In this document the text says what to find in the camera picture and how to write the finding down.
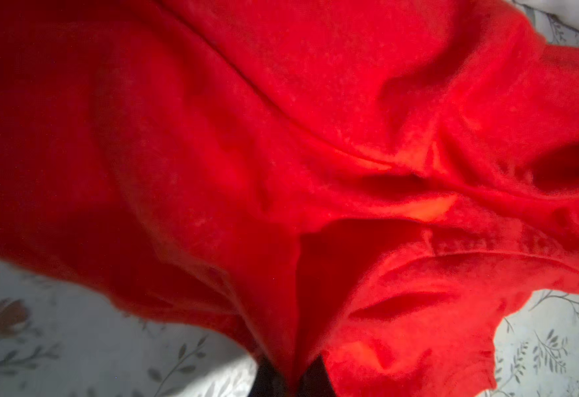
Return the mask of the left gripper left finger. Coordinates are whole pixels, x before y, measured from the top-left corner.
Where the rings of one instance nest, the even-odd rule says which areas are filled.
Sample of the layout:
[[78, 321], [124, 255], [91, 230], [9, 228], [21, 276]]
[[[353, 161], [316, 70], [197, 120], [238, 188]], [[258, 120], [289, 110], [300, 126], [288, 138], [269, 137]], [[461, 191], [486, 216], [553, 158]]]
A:
[[269, 360], [261, 360], [248, 397], [285, 397], [286, 395], [283, 377]]

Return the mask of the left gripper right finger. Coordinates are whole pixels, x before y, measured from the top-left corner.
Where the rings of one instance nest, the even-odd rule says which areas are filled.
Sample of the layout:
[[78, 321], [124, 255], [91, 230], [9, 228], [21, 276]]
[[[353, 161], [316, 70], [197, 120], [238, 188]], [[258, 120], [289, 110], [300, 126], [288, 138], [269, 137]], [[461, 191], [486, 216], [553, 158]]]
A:
[[297, 393], [298, 397], [336, 397], [321, 356], [316, 358], [304, 372]]

